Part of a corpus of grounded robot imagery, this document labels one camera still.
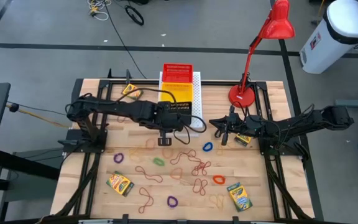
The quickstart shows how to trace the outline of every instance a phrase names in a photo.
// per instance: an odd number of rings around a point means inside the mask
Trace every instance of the purple rubber band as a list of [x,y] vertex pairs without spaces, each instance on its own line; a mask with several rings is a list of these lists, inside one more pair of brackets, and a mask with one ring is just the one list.
[[[175,201],[175,204],[174,204],[174,205],[171,205],[171,204],[169,203],[169,200],[170,200],[170,199],[172,199],[172,200]],[[169,207],[175,208],[176,206],[178,206],[178,199],[176,199],[174,196],[169,196],[169,197],[168,197],[168,200],[167,200],[167,204],[168,204]]]
[[122,153],[117,153],[117,154],[115,154],[114,155],[114,161],[116,162],[116,163],[121,163],[122,161],[124,160],[124,155],[122,154]]

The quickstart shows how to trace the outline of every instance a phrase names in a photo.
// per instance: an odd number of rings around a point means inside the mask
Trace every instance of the red desk lamp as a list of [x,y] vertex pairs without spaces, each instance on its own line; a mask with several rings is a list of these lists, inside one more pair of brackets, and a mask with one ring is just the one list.
[[262,39],[288,39],[295,36],[295,31],[290,21],[288,21],[289,10],[290,3],[288,0],[276,0],[258,36],[249,45],[246,69],[242,74],[241,85],[233,86],[229,92],[229,100],[234,106],[240,107],[240,103],[241,106],[246,107],[255,101],[254,91],[247,87],[247,78],[251,56],[260,41]]

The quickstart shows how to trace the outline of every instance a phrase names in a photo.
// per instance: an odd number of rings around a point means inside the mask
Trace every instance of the yellow basket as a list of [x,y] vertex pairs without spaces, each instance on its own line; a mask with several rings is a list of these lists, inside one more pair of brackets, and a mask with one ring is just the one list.
[[[177,102],[193,101],[193,84],[192,83],[162,83],[162,90],[171,92]],[[170,101],[173,103],[171,95],[161,93],[161,101]]]

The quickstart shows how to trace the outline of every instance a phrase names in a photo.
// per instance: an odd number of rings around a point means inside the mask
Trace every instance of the green rubber band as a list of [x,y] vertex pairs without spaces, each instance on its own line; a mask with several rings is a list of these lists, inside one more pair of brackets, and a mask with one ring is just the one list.
[[165,166],[164,160],[162,160],[158,157],[154,158],[153,163],[157,166]]

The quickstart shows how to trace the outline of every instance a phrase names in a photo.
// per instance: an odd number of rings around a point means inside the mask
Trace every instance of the red basket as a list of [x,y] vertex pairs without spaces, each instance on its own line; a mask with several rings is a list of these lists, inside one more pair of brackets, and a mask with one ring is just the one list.
[[193,83],[193,65],[165,63],[162,81],[170,83]]

